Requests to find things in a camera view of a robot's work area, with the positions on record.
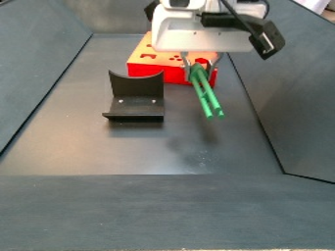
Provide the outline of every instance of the black cable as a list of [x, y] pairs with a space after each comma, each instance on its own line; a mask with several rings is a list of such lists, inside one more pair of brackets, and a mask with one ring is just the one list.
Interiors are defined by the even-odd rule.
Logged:
[[242, 26], [246, 28], [246, 30], [251, 33], [251, 36], [259, 40], [258, 34], [254, 30], [254, 28], [249, 25], [249, 23], [243, 20], [243, 18], [241, 17], [241, 15], [237, 13], [235, 8], [233, 7], [233, 5], [227, 2], [227, 0], [222, 0], [225, 6], [227, 7], [227, 9], [230, 10], [230, 12], [233, 13], [233, 15], [235, 16], [237, 20], [241, 22]]
[[265, 18], [264, 18], [264, 19], [266, 19], [266, 18], [268, 18], [268, 15], [269, 15], [269, 13], [270, 13], [270, 3], [269, 3], [268, 0], [262, 0], [262, 1], [266, 3], [266, 6], [268, 6], [268, 13], [266, 13]]

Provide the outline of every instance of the gray table surface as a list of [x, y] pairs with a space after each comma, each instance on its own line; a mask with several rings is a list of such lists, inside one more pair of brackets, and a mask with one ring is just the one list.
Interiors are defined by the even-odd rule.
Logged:
[[335, 186], [282, 174], [229, 57], [223, 121], [177, 85], [162, 125], [101, 115], [139, 40], [95, 36], [2, 156], [0, 249], [334, 248]]
[[281, 174], [230, 58], [221, 63], [225, 120], [209, 122], [191, 86], [166, 85], [163, 124], [111, 124], [109, 70], [142, 35], [97, 35], [0, 159], [0, 175]]

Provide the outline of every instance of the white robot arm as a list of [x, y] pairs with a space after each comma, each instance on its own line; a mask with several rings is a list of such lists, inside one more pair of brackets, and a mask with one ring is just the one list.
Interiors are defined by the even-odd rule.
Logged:
[[274, 23], [264, 20], [268, 12], [262, 0], [162, 0], [153, 18], [154, 48], [245, 52], [254, 47], [268, 59], [286, 44]]

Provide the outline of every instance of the green tube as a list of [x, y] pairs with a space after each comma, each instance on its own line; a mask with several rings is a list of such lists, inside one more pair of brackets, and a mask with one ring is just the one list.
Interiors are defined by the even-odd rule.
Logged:
[[207, 80], [207, 78], [206, 78], [206, 76], [205, 76], [205, 74], [203, 74], [202, 71], [198, 71], [198, 76], [199, 76], [201, 82], [202, 82], [202, 84], [203, 84], [203, 87], [205, 87], [205, 89], [206, 89], [206, 94], [207, 94], [207, 96], [209, 96], [210, 102], [213, 103], [214, 109], [215, 109], [218, 112], [223, 111], [222, 106], [221, 106], [221, 103], [219, 103], [219, 101], [218, 101], [218, 99], [217, 99], [217, 96], [215, 96], [213, 87], [211, 87], [211, 85], [210, 85], [210, 83], [209, 83], [209, 80]]
[[191, 82], [194, 84], [195, 92], [197, 92], [197, 95], [198, 95], [198, 98], [199, 98], [199, 101], [201, 101], [201, 104], [202, 104], [202, 107], [205, 110], [206, 118], [207, 118], [207, 120], [213, 120], [214, 114], [213, 114], [211, 108], [209, 106], [209, 102], [207, 102], [206, 97], [203, 95], [202, 87], [201, 87], [201, 84], [199, 84], [195, 76], [191, 77]]

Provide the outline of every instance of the black plastic bracket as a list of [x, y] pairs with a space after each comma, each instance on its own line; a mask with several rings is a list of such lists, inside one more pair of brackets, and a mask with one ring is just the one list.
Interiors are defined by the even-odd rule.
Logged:
[[109, 72], [113, 89], [110, 112], [102, 115], [113, 121], [165, 120], [165, 73], [127, 77]]

